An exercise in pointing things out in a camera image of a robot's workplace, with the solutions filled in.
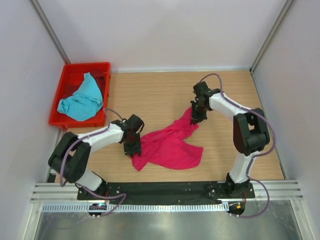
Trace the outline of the pink t-shirt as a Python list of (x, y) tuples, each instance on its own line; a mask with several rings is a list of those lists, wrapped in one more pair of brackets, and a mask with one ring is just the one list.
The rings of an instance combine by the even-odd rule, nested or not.
[(132, 166), (139, 172), (151, 163), (173, 170), (187, 170), (197, 167), (204, 148), (185, 142), (195, 130), (197, 124), (190, 124), (192, 109), (164, 129), (150, 132), (141, 137), (141, 155), (131, 158)]

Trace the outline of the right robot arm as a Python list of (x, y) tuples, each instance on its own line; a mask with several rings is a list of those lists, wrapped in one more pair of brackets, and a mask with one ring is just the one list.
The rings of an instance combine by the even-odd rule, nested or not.
[(233, 124), (233, 145), (236, 157), (232, 169), (227, 173), (225, 192), (237, 198), (248, 188), (251, 161), (270, 143), (270, 135), (264, 112), (260, 108), (247, 108), (222, 93), (220, 89), (210, 89), (206, 82), (193, 86), (195, 99), (191, 101), (190, 124), (198, 124), (207, 119), (208, 111), (218, 111)]

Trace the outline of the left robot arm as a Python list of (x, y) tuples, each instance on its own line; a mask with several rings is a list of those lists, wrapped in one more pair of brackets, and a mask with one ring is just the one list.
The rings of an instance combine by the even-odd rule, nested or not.
[(65, 133), (48, 159), (48, 165), (60, 175), (60, 184), (75, 184), (82, 192), (95, 200), (114, 200), (118, 196), (107, 196), (107, 182), (88, 170), (90, 155), (111, 144), (123, 144), (128, 157), (141, 156), (140, 133), (145, 123), (133, 114), (128, 119), (107, 120), (107, 125), (83, 134)]

